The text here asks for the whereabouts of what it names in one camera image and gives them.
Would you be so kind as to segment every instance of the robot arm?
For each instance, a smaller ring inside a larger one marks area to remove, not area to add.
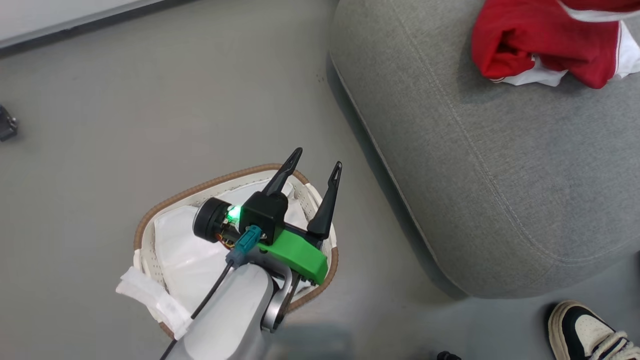
[[[260,358],[266,337],[282,323],[299,281],[322,284],[328,268],[319,249],[329,235],[342,163],[336,163],[322,204],[302,230],[284,222],[288,201],[280,192],[301,154],[302,148],[297,148],[265,189],[239,209],[214,197],[202,204],[193,232],[207,241],[231,243],[226,270],[235,270],[219,289],[214,285],[176,351],[168,357],[177,344],[174,340],[162,359]],[[284,285],[278,287],[272,276],[283,279]]]

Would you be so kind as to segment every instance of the green 3d-printed part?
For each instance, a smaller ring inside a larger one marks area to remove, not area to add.
[[[258,247],[316,284],[324,282],[329,270],[326,256],[301,236],[284,230],[273,245],[258,243]]]

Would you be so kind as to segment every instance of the teal connector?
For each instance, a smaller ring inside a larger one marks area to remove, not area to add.
[[[244,255],[247,255],[251,249],[255,246],[255,244],[260,241],[260,236],[262,236],[262,230],[256,225],[251,225],[249,229],[247,229],[244,234],[236,241],[236,246],[234,249],[239,250]]]

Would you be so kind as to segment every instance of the white wall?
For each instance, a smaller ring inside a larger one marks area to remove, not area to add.
[[[0,0],[0,47],[160,0]]]

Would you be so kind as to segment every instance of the shoe sole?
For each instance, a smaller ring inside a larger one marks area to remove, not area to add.
[[[594,314],[600,321],[604,322],[598,315],[596,315],[590,308],[586,307],[584,304],[580,302],[567,300],[563,301],[556,306],[556,308],[551,313],[548,321],[548,329],[549,329],[549,343],[551,344],[551,349],[556,356],[556,360],[571,360],[569,356],[569,350],[566,346],[566,342],[564,340],[564,332],[562,330],[562,320],[566,315],[566,312],[569,311],[574,306],[580,306],[587,310],[589,310],[592,314]]]

